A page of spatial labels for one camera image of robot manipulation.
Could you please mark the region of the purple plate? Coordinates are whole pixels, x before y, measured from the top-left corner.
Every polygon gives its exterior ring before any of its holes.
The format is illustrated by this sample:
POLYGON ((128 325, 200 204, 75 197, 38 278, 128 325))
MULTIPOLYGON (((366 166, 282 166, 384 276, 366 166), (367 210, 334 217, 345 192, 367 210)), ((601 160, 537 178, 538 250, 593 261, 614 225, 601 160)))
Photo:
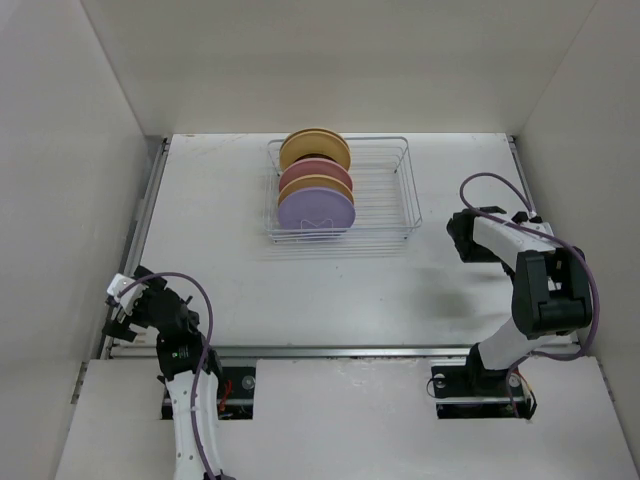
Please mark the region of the purple plate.
POLYGON ((352 227, 355 219, 352 201, 325 187, 303 188, 291 193, 278 207, 281 228, 309 240, 339 237, 352 227))

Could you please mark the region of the yellow patterned plate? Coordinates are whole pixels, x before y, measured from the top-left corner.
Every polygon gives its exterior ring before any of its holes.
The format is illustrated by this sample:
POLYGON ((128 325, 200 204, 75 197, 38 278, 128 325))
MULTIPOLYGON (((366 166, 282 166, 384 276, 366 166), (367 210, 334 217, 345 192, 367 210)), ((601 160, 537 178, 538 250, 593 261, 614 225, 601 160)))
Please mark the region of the yellow patterned plate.
POLYGON ((344 195, 354 203, 352 190, 342 181, 328 175, 304 175, 287 183, 280 191, 277 204, 280 205, 288 196, 306 188, 328 188, 344 195))

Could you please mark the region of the pink plate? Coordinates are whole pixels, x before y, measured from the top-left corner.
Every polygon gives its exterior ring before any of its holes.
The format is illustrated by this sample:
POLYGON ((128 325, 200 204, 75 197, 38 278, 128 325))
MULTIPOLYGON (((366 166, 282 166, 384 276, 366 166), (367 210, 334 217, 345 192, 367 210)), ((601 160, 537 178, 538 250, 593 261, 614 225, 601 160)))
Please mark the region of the pink plate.
POLYGON ((334 160, 310 157, 298 160, 284 170, 279 180, 279 190, 282 191, 289 183, 307 175, 325 175, 335 178, 353 189, 353 180, 348 171, 334 160))

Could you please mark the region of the tan plate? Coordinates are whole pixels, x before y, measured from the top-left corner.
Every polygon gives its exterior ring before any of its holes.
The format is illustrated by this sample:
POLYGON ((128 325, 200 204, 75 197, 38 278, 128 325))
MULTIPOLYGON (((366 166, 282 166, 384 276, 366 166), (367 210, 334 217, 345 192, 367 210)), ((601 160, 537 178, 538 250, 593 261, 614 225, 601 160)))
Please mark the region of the tan plate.
POLYGON ((284 171, 308 156, 328 157, 345 170, 351 167, 350 147, 341 135, 332 130, 309 128, 290 134, 279 150, 280 169, 284 171))

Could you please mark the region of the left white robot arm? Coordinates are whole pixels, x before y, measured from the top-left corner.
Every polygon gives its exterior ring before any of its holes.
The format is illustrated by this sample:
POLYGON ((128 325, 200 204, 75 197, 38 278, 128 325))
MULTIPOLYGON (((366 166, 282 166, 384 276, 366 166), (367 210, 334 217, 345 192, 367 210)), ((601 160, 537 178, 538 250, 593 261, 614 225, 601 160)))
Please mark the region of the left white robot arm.
POLYGON ((116 316, 102 333, 133 342, 133 326, 157 331, 156 356, 171 402, 175 440, 175 479, 223 479, 225 471, 216 440, 217 393, 224 373, 211 346, 214 311, 202 285, 178 272, 152 273, 139 267, 137 278, 115 274, 107 287, 106 303, 116 316), (200 330, 199 314, 190 301, 168 287, 167 280, 189 282, 201 294, 207 312, 207 330, 200 330))

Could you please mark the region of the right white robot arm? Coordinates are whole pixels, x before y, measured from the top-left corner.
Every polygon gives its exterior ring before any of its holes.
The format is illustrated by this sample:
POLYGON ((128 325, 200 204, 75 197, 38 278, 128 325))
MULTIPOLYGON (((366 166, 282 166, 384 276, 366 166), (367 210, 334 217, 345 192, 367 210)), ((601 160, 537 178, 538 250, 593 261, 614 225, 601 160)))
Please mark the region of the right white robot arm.
POLYGON ((446 229, 464 263, 499 263, 512 284, 508 320, 467 356, 463 381, 470 391, 487 395, 537 347, 591 325, 584 258, 553 240, 539 216, 509 215, 496 206, 464 209, 452 215, 446 229))

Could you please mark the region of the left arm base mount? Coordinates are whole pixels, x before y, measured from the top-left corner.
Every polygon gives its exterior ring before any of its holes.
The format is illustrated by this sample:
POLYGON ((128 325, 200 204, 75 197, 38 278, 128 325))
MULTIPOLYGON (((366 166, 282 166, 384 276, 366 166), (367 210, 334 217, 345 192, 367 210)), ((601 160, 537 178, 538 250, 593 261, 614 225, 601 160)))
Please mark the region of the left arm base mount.
POLYGON ((220 420, 251 420, 253 418, 256 368, 232 366, 225 368, 225 379, 217 390, 220 420))

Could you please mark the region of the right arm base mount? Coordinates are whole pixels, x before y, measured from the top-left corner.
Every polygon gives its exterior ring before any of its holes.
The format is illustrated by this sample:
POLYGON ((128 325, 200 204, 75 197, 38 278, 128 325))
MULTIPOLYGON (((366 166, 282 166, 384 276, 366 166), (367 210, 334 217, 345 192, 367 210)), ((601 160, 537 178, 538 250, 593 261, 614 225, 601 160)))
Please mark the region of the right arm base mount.
POLYGON ((434 365, 431 374, 429 384, 440 420, 531 420, 536 413, 537 399, 518 373, 476 375, 462 365, 434 365))

